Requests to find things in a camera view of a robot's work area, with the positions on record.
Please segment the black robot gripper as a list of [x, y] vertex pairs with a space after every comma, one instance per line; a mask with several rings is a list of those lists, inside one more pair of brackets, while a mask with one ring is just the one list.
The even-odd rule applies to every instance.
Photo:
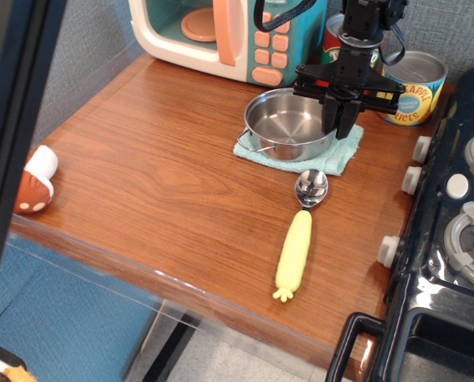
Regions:
[[329, 64], [296, 68], [294, 94], [323, 105], [324, 134], [336, 130], [337, 139], [351, 132], [361, 111], [394, 113], [405, 87], [376, 73], [370, 66], [372, 48], [341, 44], [338, 59]]

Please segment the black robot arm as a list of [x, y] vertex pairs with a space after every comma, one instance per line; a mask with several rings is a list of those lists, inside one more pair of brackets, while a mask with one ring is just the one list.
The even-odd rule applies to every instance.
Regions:
[[396, 23], [404, 17], [407, 1], [344, 1], [344, 19], [338, 31], [337, 60], [296, 68], [294, 94], [322, 104], [322, 131], [345, 139], [358, 115], [366, 110], [393, 114], [405, 86], [385, 78], [371, 66], [373, 51], [382, 49], [384, 32], [390, 30], [402, 50], [383, 64], [395, 65], [405, 55], [405, 38]]

